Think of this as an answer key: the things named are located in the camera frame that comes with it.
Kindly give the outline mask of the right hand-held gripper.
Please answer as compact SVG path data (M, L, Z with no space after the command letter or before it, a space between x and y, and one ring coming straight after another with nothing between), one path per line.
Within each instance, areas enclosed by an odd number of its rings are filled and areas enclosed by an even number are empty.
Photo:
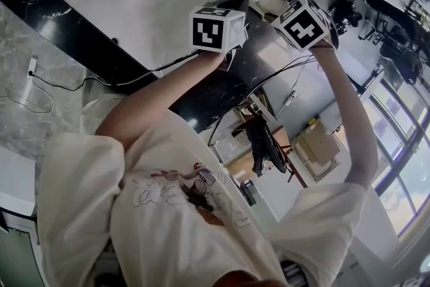
M338 49L339 35L331 17L313 0L284 0L288 7L271 25L286 41L304 52L321 40Z

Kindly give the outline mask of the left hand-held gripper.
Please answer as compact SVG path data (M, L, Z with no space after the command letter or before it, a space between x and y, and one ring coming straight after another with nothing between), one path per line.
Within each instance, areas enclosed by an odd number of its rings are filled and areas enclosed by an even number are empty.
M228 71L248 39L249 0L217 0L196 7L189 15L191 47L224 55L218 66Z

